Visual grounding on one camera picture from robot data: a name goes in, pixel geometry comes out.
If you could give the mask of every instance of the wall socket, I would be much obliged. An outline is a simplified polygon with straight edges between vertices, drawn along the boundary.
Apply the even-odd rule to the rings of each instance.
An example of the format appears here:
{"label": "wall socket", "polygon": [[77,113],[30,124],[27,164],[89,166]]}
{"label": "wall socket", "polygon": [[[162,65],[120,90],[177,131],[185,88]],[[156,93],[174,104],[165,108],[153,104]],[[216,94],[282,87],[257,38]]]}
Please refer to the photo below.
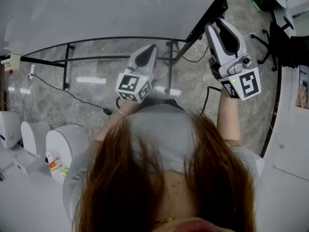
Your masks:
{"label": "wall socket", "polygon": [[35,71],[35,64],[32,64],[31,70],[30,70],[30,79],[33,79],[34,71]]}

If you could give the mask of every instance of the long brown hair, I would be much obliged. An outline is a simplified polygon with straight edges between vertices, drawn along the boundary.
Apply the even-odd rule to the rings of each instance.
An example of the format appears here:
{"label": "long brown hair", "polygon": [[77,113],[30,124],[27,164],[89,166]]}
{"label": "long brown hair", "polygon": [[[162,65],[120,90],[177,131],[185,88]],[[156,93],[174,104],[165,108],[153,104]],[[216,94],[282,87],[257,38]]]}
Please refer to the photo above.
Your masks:
{"label": "long brown hair", "polygon": [[[204,115],[192,115],[196,149],[186,163],[186,182],[196,216],[236,232],[254,232],[253,181],[233,155],[216,126]],[[134,161],[127,119],[106,135],[87,176],[74,217],[77,232],[151,231],[164,178],[159,161],[139,139],[141,162]],[[156,172],[156,184],[149,180]]]}

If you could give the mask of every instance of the black plug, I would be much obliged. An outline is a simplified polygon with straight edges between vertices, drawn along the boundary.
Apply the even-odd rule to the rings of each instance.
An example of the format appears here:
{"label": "black plug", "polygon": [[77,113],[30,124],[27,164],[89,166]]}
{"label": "black plug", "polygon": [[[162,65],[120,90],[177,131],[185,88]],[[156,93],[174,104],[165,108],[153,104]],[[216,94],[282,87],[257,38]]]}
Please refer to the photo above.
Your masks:
{"label": "black plug", "polygon": [[103,108],[103,112],[105,112],[105,114],[108,115],[108,116],[112,115],[111,110],[108,109],[108,108]]}

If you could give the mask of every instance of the gray tile floor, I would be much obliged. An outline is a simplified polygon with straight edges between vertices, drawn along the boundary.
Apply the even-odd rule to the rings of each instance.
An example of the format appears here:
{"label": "gray tile floor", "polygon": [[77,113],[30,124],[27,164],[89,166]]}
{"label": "gray tile floor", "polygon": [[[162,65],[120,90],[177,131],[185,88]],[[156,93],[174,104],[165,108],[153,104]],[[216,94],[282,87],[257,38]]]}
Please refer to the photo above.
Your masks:
{"label": "gray tile floor", "polygon": [[[251,0],[227,0],[229,9],[225,19],[232,23],[245,37],[248,52],[253,58],[254,65],[257,59],[262,59],[266,49],[256,40],[250,38],[254,33],[266,40],[262,29],[268,29],[271,16],[268,13],[258,13],[251,5]],[[168,51],[165,41],[156,40],[105,40],[92,41],[75,44],[71,53],[72,58],[103,56],[103,55],[130,55],[142,46],[157,44],[159,56]],[[185,54],[188,59],[196,60],[203,56],[207,47],[205,35],[201,41],[197,41]],[[65,46],[52,48],[37,53],[37,57],[46,60],[64,58]],[[199,63],[190,63],[181,59],[173,68],[172,93],[166,95],[163,90],[168,83],[168,68],[162,61],[158,61],[155,76],[158,79],[156,87],[150,94],[156,98],[177,98],[179,105],[187,111],[200,111],[204,103],[207,86],[220,87],[220,84],[211,74],[208,59],[209,51]],[[118,74],[126,66],[127,60],[87,60],[71,62],[68,65],[67,82],[70,84],[69,92],[84,100],[100,106],[108,107],[116,111],[115,100],[117,97],[115,89]],[[260,66],[262,93],[257,98],[239,102],[239,116],[241,119],[242,145],[257,154],[262,150],[264,140],[269,128],[273,111],[277,73],[271,71],[272,62],[267,60]],[[85,128],[92,139],[98,130],[106,123],[108,117],[99,108],[89,104],[82,104],[70,95],[50,88],[37,78],[30,84],[29,94],[24,94],[28,87],[27,74],[30,73],[31,64],[21,63],[20,70],[13,74],[3,73],[5,83],[2,89],[8,92],[8,105],[11,109],[22,112],[22,100],[25,97],[24,111],[26,113],[31,106],[33,95],[33,106],[29,114],[24,116],[28,122],[40,120],[47,121],[52,128],[65,124],[78,124]],[[62,88],[62,68],[39,65],[35,74],[49,84]],[[77,82],[78,77],[105,78],[106,84],[93,84]],[[216,121],[220,93],[211,90],[205,113]]]}

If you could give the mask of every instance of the gray shirt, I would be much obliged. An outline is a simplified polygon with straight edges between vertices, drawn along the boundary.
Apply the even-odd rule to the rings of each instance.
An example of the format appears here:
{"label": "gray shirt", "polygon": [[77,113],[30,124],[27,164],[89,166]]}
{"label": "gray shirt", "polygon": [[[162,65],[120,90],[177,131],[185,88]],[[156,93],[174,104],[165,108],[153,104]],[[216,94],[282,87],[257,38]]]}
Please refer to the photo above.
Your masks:
{"label": "gray shirt", "polygon": [[[195,149],[195,134],[190,117],[186,112],[162,104],[144,108],[129,117],[131,143],[135,157],[139,156],[139,144],[136,136],[151,143],[160,154],[164,171],[184,173],[184,161],[191,158]],[[254,179],[258,179],[256,159],[259,158],[252,151],[244,148],[232,148],[233,153],[251,172]],[[86,172],[93,162],[95,152],[87,150],[74,157],[70,170],[63,184],[63,203],[68,217],[72,220],[76,205],[85,187]]]}

